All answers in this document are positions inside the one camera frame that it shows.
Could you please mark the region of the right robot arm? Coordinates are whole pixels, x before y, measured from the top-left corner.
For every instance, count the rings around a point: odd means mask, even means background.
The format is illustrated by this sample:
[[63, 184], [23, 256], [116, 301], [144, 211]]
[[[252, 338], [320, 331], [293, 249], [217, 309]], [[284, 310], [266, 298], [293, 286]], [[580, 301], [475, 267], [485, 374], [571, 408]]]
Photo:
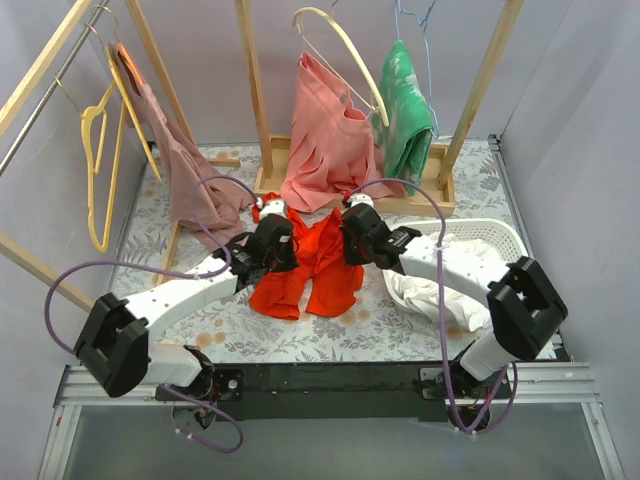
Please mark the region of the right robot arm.
[[512, 263], [485, 261], [454, 246], [438, 246], [416, 229], [390, 229], [370, 205], [342, 215], [345, 260], [375, 264], [410, 278], [440, 283], [483, 305], [492, 332], [449, 364], [454, 389], [475, 397], [489, 377], [513, 361], [537, 357], [568, 316], [568, 309], [540, 264], [522, 256]]

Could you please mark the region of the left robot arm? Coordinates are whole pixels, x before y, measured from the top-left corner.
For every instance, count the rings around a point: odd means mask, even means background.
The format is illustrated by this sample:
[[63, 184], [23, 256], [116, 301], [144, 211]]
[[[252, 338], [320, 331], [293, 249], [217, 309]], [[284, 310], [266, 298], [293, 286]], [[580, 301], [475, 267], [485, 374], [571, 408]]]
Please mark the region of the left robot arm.
[[205, 306], [258, 284], [271, 271], [297, 267], [294, 227], [269, 214], [241, 245], [230, 243], [187, 273], [124, 299], [107, 293], [96, 300], [74, 346], [81, 364], [112, 398], [140, 384], [179, 387], [193, 400], [213, 386], [214, 365], [193, 346], [159, 344], [165, 330]]

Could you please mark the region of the orange t-shirt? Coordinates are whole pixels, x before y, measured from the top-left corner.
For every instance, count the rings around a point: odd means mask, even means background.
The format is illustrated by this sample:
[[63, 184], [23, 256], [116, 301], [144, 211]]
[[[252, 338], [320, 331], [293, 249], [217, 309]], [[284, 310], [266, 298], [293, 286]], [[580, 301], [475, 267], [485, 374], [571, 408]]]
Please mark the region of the orange t-shirt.
[[268, 273], [249, 298], [256, 312], [284, 320], [300, 318], [299, 302], [308, 282], [312, 283], [306, 311], [321, 317], [337, 317], [355, 303], [355, 293], [364, 280], [364, 269], [344, 258], [342, 220], [334, 209], [324, 219], [307, 226], [291, 207], [285, 217], [293, 224], [298, 267], [289, 272]]

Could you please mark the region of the yellow plastic hanger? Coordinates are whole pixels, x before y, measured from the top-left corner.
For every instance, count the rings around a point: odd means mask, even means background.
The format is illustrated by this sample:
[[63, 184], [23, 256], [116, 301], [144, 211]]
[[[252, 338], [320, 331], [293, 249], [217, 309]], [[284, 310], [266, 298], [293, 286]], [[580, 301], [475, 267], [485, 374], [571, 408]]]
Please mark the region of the yellow plastic hanger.
[[[96, 215], [95, 215], [95, 179], [101, 171], [102, 159], [105, 147], [106, 133], [108, 127], [108, 112], [107, 103], [111, 99], [116, 90], [115, 81], [112, 81], [101, 100], [97, 105], [88, 106], [80, 117], [80, 133], [84, 153], [87, 161], [87, 206], [88, 206], [88, 230], [91, 242], [94, 248], [100, 252], [105, 253], [107, 251], [110, 234], [112, 217], [116, 196], [117, 178], [120, 165], [120, 155], [122, 146], [122, 135], [124, 128], [124, 121], [126, 117], [126, 109], [124, 104], [121, 104], [120, 118], [118, 123], [118, 129], [116, 133], [116, 144], [114, 150], [114, 158], [112, 164], [111, 179], [109, 185], [109, 193], [107, 199], [107, 207], [105, 214], [105, 221], [103, 226], [102, 238], [98, 238], [96, 230]], [[100, 135], [98, 139], [97, 151], [94, 151], [92, 145], [92, 126], [96, 119], [101, 119]]]

